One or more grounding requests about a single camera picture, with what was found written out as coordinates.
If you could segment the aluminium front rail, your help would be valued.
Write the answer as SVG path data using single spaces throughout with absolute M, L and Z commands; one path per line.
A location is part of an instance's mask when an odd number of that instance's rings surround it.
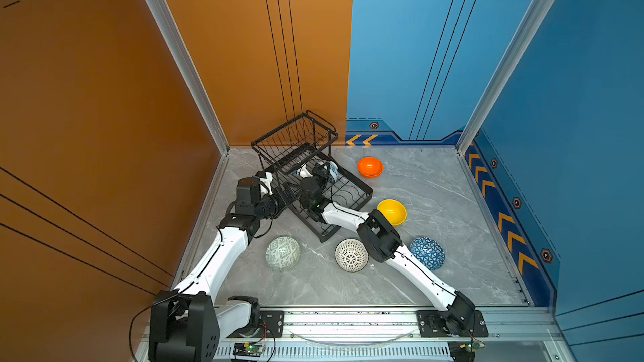
M 423 338 L 409 306 L 285 307 L 283 336 L 224 339 L 213 360 L 233 361 L 234 343 L 267 347 L 260 361 L 573 361 L 570 347 L 545 308 L 479 307 L 486 338 Z M 486 347 L 467 353 L 473 339 Z

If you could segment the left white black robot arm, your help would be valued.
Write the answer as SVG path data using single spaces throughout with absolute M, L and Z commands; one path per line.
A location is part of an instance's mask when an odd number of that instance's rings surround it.
M 257 298 L 234 296 L 220 307 L 214 301 L 236 260 L 258 237 L 261 222 L 277 219 L 296 199 L 288 184 L 275 184 L 269 173 L 238 181 L 218 238 L 188 276 L 158 292 L 149 307 L 149 360 L 211 361 L 222 339 L 259 330 Z

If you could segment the dark blue geometric bowl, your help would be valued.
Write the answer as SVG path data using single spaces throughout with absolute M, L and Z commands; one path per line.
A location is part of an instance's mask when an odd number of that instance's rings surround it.
M 412 240 L 409 250 L 430 271 L 437 271 L 444 266 L 445 251 L 434 239 L 426 236 L 416 237 Z

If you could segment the green circuit board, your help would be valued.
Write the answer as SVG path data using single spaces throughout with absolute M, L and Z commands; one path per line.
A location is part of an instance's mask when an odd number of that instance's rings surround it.
M 265 356 L 267 347 L 256 343 L 234 343 L 231 353 L 233 361 L 260 361 Z
M 461 349 L 467 353 L 475 353 L 476 350 L 480 350 L 486 347 L 486 344 L 478 339 L 473 339 L 470 342 L 461 345 Z

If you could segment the right green circuit board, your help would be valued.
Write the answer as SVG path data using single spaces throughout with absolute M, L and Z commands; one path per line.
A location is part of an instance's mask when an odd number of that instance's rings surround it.
M 461 345 L 461 349 L 467 353 L 475 353 L 476 350 L 480 350 L 486 347 L 486 344 L 478 339 L 473 339 L 470 342 Z

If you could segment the green patterned white bowl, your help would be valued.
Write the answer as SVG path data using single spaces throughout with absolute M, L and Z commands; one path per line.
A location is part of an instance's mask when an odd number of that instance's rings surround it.
M 293 269 L 300 260 L 300 243 L 291 236 L 280 236 L 272 240 L 266 250 L 266 262 L 275 271 Z

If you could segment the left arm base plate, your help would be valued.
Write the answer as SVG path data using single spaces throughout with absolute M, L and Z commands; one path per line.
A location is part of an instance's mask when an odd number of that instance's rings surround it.
M 269 338 L 274 336 L 276 339 L 283 336 L 285 312 L 283 310 L 261 309 L 259 325 L 257 328 L 242 328 L 229 336 L 230 339 L 250 338 L 258 339 L 264 335 L 267 329 L 271 332 Z

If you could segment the left green circuit board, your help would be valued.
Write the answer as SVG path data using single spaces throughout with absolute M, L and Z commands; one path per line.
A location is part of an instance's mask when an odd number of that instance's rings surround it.
M 265 356 L 267 347 L 256 343 L 234 343 L 231 353 L 233 361 L 260 361 Z

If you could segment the blue floral white bowl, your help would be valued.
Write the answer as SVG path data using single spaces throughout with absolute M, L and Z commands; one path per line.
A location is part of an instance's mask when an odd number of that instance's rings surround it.
M 329 180 L 332 183 L 335 183 L 339 179 L 339 169 L 335 162 L 329 161 L 327 163 L 327 169 L 329 171 Z

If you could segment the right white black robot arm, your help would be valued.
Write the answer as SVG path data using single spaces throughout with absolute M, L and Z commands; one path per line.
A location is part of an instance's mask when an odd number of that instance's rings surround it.
M 476 328 L 474 303 L 424 266 L 380 210 L 367 213 L 343 207 L 324 196 L 325 183 L 310 174 L 300 181 L 299 201 L 307 213 L 316 221 L 357 233 L 370 258 L 396 269 L 439 310 L 446 333 L 471 335 Z

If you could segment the white red-dotted bowl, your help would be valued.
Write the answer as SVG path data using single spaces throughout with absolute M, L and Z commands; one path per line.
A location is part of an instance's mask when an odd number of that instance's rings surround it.
M 345 239 L 335 248 L 335 260 L 342 270 L 357 273 L 367 266 L 369 255 L 361 241 Z

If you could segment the orange plastic bowl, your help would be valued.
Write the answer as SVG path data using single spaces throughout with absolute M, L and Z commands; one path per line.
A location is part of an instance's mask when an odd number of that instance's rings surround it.
M 362 177 L 375 179 L 383 173 L 384 165 L 377 158 L 365 157 L 358 161 L 357 170 Z

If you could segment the yellow plastic bowl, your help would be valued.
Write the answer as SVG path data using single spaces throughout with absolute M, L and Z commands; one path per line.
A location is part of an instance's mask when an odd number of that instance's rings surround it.
M 408 212 L 405 206 L 395 199 L 384 199 L 378 204 L 377 209 L 394 227 L 403 224 L 408 217 Z

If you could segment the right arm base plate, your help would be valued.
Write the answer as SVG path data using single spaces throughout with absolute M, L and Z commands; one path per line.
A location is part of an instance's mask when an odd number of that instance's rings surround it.
M 416 312 L 419 332 L 423 338 L 486 338 L 489 331 L 483 313 L 475 310 L 469 318 L 445 317 L 440 311 L 419 310 Z

